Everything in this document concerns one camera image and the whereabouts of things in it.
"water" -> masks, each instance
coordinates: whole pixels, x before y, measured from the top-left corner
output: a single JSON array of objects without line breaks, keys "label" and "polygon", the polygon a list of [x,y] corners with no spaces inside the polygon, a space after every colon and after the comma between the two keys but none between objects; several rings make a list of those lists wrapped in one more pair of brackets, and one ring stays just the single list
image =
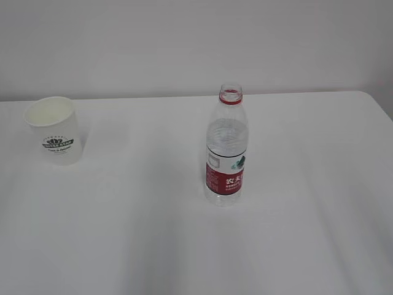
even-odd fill
[{"label": "water", "polygon": [[[243,153],[247,148],[248,127],[235,120],[220,118],[211,123],[206,135],[206,144],[215,154],[233,157]],[[219,195],[205,185],[206,196],[217,206],[230,206],[240,197],[241,189],[232,195]]]}]

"white table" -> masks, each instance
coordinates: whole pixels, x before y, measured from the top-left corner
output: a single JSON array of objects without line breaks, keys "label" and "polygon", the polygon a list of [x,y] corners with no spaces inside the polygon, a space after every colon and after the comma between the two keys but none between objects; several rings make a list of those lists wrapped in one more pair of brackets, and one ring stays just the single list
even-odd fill
[{"label": "white table", "polygon": [[0,103],[0,294],[393,293],[393,122],[363,92],[247,95],[244,189],[203,195],[217,98],[75,101],[80,162]]}]

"cup logo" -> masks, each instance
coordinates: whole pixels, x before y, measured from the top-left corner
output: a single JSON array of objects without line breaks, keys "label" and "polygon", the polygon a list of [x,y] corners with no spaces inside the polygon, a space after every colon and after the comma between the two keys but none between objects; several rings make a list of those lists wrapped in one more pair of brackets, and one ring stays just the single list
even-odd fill
[{"label": "cup logo", "polygon": [[43,140],[43,147],[55,154],[65,154],[71,148],[74,140],[64,136],[50,136]]}]

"plastic water bottle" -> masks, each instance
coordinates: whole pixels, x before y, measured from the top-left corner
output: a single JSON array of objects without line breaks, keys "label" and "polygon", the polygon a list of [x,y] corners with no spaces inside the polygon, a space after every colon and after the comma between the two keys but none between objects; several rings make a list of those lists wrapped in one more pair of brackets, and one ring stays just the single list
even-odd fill
[{"label": "plastic water bottle", "polygon": [[221,86],[219,102],[206,133],[206,196],[217,206],[236,202],[243,183],[248,142],[247,115],[241,86]]}]

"white paper cup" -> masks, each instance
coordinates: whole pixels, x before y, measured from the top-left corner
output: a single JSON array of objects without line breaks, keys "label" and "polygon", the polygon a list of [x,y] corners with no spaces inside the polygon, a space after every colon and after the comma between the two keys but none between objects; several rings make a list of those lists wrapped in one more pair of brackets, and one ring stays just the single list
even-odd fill
[{"label": "white paper cup", "polygon": [[37,136],[44,157],[57,165],[70,165],[82,155],[75,108],[69,98],[53,96],[33,103],[25,121]]}]

